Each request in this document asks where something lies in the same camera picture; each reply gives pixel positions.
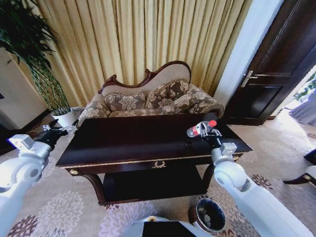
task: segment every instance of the floral upholstery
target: floral upholstery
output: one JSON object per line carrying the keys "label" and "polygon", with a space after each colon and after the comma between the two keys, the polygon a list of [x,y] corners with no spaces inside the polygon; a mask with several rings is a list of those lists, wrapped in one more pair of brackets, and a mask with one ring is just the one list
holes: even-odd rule
{"label": "floral upholstery", "polygon": [[146,101],[145,92],[134,95],[96,94],[79,117],[79,125],[86,118],[133,117],[169,115],[182,113],[214,112],[218,118],[224,114],[225,106],[201,88],[177,79],[157,87],[149,93]]}
{"label": "floral upholstery", "polygon": [[180,98],[189,89],[189,83],[185,79],[177,79],[158,86],[149,93],[145,105],[146,109],[158,109],[161,106],[170,105]]}
{"label": "floral upholstery", "polygon": [[191,94],[184,94],[179,99],[173,101],[170,106],[160,107],[160,111],[164,115],[178,114],[181,111],[189,109],[198,102],[197,98]]}
{"label": "floral upholstery", "polygon": [[150,116],[161,115],[160,110],[139,109],[139,110],[126,110],[126,111],[114,111],[110,114],[112,117],[134,117],[134,116]]}
{"label": "floral upholstery", "polygon": [[203,114],[212,111],[216,113],[218,118],[223,116],[225,106],[205,93],[201,88],[191,85],[187,94],[194,96],[198,101],[189,109],[190,114]]}
{"label": "floral upholstery", "polygon": [[145,92],[134,95],[108,94],[104,97],[105,104],[111,112],[143,109],[146,102]]}
{"label": "floral upholstery", "polygon": [[104,102],[92,101],[90,102],[79,116],[79,125],[88,118],[107,118],[111,111]]}

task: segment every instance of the floral patterned carpet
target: floral patterned carpet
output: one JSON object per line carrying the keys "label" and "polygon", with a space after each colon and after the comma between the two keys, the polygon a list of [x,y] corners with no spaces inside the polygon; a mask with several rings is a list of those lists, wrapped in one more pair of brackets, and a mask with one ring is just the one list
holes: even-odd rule
{"label": "floral patterned carpet", "polygon": [[[52,118],[47,116],[42,124],[50,120]],[[29,134],[36,136],[40,125]],[[238,160],[246,173],[274,194],[316,235],[316,188],[311,184],[285,185],[282,182],[296,178],[311,165],[303,155],[316,147],[316,127],[298,124],[287,112],[282,112],[262,126],[232,125],[231,129],[254,150]],[[42,178],[26,193],[23,208],[8,236],[115,237],[135,220],[149,215],[188,221],[188,210],[198,196],[99,206],[93,187],[85,178],[74,178],[55,167],[72,137],[68,135],[58,141]],[[12,151],[1,156],[0,162],[16,156],[17,151]],[[201,165],[198,169],[202,174],[206,166]],[[216,200],[226,215],[225,229],[217,236],[259,236],[214,179],[207,196]]]}

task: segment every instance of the sofa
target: sofa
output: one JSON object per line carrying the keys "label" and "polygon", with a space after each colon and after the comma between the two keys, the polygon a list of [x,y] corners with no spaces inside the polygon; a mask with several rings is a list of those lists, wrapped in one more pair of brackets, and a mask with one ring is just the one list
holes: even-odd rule
{"label": "sofa", "polygon": [[182,61],[169,62],[155,72],[146,69],[145,79],[137,85],[122,84],[113,75],[87,104],[79,125],[90,118],[179,113],[214,112],[221,118],[225,106],[190,82],[190,67]]}

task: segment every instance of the sofa armrest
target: sofa armrest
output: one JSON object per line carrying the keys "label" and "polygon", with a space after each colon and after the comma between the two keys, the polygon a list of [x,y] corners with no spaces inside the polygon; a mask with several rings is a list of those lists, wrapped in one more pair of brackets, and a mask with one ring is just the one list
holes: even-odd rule
{"label": "sofa armrest", "polygon": [[197,103],[189,109],[190,114],[214,112],[219,119],[224,115],[225,105],[205,93],[201,88],[190,84],[187,93],[193,95],[197,99]]}
{"label": "sofa armrest", "polygon": [[85,119],[90,118],[107,118],[110,114],[110,110],[105,105],[102,95],[95,95],[91,102],[87,104],[82,114],[79,116],[78,125],[81,126]]}

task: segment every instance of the water bottle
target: water bottle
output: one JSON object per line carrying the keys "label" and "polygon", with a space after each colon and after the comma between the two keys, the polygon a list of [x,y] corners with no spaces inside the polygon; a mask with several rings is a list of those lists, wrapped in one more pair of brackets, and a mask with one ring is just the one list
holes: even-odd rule
{"label": "water bottle", "polygon": [[215,120],[199,122],[197,125],[190,127],[187,130],[187,135],[189,137],[198,136],[201,134],[201,128],[203,129],[203,127],[206,127],[206,131],[210,132],[212,128],[216,126],[216,124],[217,122]]}

